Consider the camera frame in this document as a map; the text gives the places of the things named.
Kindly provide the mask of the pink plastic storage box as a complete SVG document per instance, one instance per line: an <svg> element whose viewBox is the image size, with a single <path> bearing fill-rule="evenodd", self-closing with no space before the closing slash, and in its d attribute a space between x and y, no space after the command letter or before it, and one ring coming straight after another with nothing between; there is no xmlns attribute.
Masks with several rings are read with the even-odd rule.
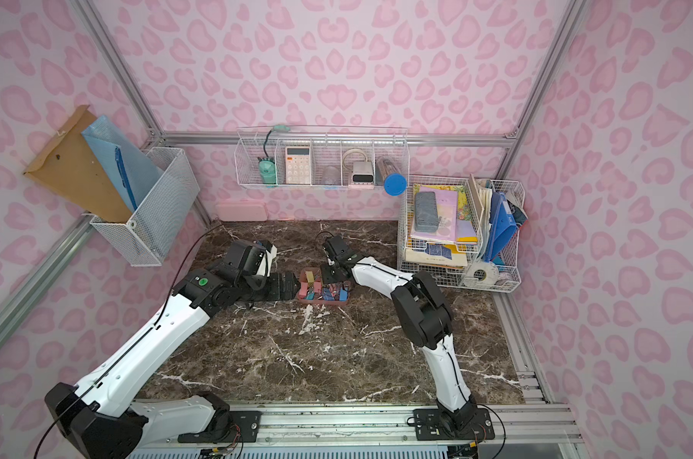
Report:
<svg viewBox="0 0 693 459"><path fill-rule="evenodd" d="M306 271L311 271L314 274L315 281L319 280L319 281L321 281L321 283L323 283L323 291L320 294L316 294L314 292L314 283L309 284L307 282ZM298 302L300 302L302 304L306 304L306 305L346 306L348 304L348 302L350 301L351 292L353 290L353 285L350 281L341 282L343 284L343 289L348 291L348 300L346 302L335 301L335 300L333 300L333 301L323 300L323 298L322 298L323 292L329 292L329 284L325 284L325 282L322 281L322 274L321 274L321 270L319 268L302 269L302 271L300 272L300 275L299 275L299 282L300 282L300 287L299 287L299 290L297 292L296 300L298 300ZM306 299L298 298L298 294L299 294L302 282L305 282L309 285L309 291L308 291L308 295L307 295Z"/></svg>

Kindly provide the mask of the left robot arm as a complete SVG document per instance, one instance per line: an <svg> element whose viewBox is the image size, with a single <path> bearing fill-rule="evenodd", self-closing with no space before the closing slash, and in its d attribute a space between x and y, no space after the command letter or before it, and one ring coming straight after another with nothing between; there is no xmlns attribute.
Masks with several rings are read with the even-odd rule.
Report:
<svg viewBox="0 0 693 459"><path fill-rule="evenodd" d="M111 357L76 384L59 382L44 401L57 428L86 458L126 458L162 440L243 442L231 407L212 392L168 402L140 402L145 383L218 313L238 302L291 300L294 273L277 273L278 250L267 240L235 241L227 254L187 273L168 298Z"/></svg>

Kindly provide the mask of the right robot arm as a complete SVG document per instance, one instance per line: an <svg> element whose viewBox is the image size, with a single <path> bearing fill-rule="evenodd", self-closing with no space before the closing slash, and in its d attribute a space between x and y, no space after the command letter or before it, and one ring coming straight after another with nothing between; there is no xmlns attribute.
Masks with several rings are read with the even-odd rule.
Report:
<svg viewBox="0 0 693 459"><path fill-rule="evenodd" d="M461 375L454 346L454 313L436 281L425 271L405 273L364 256L340 236L327 237L324 250L329 275L392 300L403 333L428 363L440 422L454 435L467 430L478 416L478 404Z"/></svg>

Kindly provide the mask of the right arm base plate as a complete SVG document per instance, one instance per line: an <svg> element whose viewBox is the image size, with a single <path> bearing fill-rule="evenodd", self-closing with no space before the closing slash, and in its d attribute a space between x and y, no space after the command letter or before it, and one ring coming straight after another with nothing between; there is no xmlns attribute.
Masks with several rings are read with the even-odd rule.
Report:
<svg viewBox="0 0 693 459"><path fill-rule="evenodd" d="M496 438L488 409L473 410L461 418L440 409L415 409L406 420L418 441L469 441L480 443Z"/></svg>

